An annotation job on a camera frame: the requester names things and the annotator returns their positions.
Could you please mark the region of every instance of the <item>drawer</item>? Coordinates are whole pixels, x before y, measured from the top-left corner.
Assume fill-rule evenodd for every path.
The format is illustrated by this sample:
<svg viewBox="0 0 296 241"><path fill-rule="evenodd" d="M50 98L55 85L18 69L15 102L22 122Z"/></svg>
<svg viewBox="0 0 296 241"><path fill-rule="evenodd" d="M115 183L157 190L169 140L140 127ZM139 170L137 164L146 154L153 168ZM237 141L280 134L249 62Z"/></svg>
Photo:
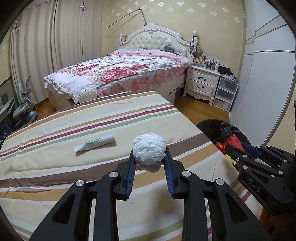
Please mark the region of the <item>drawer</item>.
<svg viewBox="0 0 296 241"><path fill-rule="evenodd" d="M201 93L203 95L206 96L211 96L212 94L212 90L213 90L213 86L195 81L195 80L189 80L188 82L188 90L197 92L197 93Z"/></svg>
<svg viewBox="0 0 296 241"><path fill-rule="evenodd" d="M191 69L189 78L191 80L195 80L207 85L214 86L216 76L213 74L205 73L205 72L199 72L196 69Z"/></svg>

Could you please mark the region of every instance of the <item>black bottle cap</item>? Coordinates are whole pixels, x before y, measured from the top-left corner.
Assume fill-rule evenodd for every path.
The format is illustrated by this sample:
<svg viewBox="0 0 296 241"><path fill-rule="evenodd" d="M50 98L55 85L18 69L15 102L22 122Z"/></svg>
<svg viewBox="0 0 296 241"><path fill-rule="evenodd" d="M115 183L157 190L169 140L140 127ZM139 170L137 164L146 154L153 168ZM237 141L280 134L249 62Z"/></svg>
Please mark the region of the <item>black bottle cap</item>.
<svg viewBox="0 0 296 241"><path fill-rule="evenodd" d="M223 139L227 139L227 137L229 137L232 134L232 131L226 127L223 130L221 130L221 136L223 137Z"/></svg>

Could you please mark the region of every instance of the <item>pink bedding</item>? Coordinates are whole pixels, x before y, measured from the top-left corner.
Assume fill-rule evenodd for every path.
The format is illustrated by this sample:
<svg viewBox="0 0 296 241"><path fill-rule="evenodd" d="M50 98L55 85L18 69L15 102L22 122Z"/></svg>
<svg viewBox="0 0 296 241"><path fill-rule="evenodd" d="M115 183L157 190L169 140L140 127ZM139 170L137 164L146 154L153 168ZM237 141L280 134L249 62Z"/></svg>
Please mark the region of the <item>pink bedding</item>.
<svg viewBox="0 0 296 241"><path fill-rule="evenodd" d="M45 88L79 102L79 92L97 96L123 91L155 90L175 79L189 65L185 57L158 50L117 50L108 56L72 65L44 78Z"/></svg>

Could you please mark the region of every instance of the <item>tufted headboard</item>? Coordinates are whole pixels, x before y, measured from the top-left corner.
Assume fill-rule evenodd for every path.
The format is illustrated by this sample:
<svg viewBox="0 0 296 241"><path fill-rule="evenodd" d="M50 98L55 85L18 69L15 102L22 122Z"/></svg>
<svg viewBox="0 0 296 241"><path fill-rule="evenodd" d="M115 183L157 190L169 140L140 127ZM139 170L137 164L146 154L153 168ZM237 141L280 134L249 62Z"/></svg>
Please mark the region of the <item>tufted headboard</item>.
<svg viewBox="0 0 296 241"><path fill-rule="evenodd" d="M149 50L163 50L164 47L168 45L174 49L175 53L192 60L190 55L190 43L184 41L181 34L154 23L144 25L142 28L129 35L125 42L122 41L123 34L120 34L120 49L139 47Z"/></svg>

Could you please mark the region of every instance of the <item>toothpaste tube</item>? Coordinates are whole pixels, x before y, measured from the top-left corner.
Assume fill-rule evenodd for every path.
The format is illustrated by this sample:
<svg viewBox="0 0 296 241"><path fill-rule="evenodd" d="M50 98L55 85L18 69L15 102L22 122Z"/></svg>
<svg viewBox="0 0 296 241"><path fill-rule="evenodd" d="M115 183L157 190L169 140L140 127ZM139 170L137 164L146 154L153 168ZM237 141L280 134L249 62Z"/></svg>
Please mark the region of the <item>toothpaste tube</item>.
<svg viewBox="0 0 296 241"><path fill-rule="evenodd" d="M105 145L105 144L113 142L113 141L115 141L115 139L114 139L113 134L111 134L108 136L100 137L100 138L92 140L92 141L88 141L80 146L76 146L76 147L74 147L74 151L77 152L77 151L82 151L82 150L90 150L90 149Z"/></svg>

